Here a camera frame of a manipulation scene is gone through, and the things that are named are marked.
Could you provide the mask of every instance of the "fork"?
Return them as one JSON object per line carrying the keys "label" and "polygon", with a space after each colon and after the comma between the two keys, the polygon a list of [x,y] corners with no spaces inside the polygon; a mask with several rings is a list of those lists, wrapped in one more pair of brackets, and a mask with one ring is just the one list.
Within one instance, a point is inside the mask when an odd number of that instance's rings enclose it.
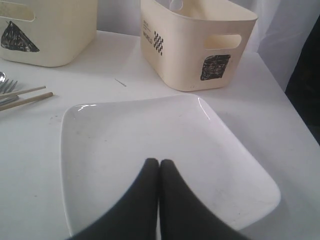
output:
{"label": "fork", "polygon": [[[14,81],[14,80],[10,81],[10,79],[0,82],[0,94],[11,93],[15,89],[17,83],[18,81]],[[19,99],[19,96],[7,97],[5,99],[0,100],[0,106],[12,103],[18,99]]]}

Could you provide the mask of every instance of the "white curtain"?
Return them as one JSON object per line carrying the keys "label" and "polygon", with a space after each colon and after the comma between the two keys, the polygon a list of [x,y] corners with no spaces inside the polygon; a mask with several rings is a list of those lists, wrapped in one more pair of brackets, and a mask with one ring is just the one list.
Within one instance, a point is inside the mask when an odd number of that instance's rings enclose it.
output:
{"label": "white curtain", "polygon": [[[172,0],[158,0],[167,4]],[[247,51],[258,52],[283,90],[320,14],[320,0],[232,0],[259,19]],[[99,0],[98,29],[140,33],[140,0]]]}

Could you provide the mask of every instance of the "spoon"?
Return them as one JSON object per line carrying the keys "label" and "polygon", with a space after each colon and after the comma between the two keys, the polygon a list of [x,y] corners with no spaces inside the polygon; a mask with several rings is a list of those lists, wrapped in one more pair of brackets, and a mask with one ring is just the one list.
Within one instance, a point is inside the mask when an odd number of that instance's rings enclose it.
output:
{"label": "spoon", "polygon": [[6,80],[6,74],[0,71],[0,83],[3,83]]}

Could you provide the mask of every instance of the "black sticker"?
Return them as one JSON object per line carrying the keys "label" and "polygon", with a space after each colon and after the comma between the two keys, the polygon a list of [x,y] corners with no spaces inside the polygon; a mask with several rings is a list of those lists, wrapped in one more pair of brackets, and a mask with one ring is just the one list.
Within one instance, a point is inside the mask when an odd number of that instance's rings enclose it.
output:
{"label": "black sticker", "polygon": [[231,55],[207,57],[203,64],[201,81],[222,78],[230,58]]}
{"label": "black sticker", "polygon": [[9,22],[8,27],[4,30],[1,37],[1,47],[21,52],[36,53],[40,51],[12,21]]}
{"label": "black sticker", "polygon": [[154,31],[153,47],[155,48],[155,50],[158,51],[159,54],[161,54],[161,56],[163,54],[163,49],[164,49],[163,43],[164,43],[164,39],[156,31]]}

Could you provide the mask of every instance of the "black triangle drawing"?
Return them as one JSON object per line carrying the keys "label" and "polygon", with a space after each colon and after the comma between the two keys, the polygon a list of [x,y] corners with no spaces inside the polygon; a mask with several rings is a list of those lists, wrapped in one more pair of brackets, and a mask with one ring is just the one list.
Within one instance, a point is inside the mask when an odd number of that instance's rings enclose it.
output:
{"label": "black triangle drawing", "polygon": [[21,29],[12,21],[9,22],[8,27],[4,30],[1,37],[1,47],[13,51],[21,52],[39,52],[39,48],[24,34]]}

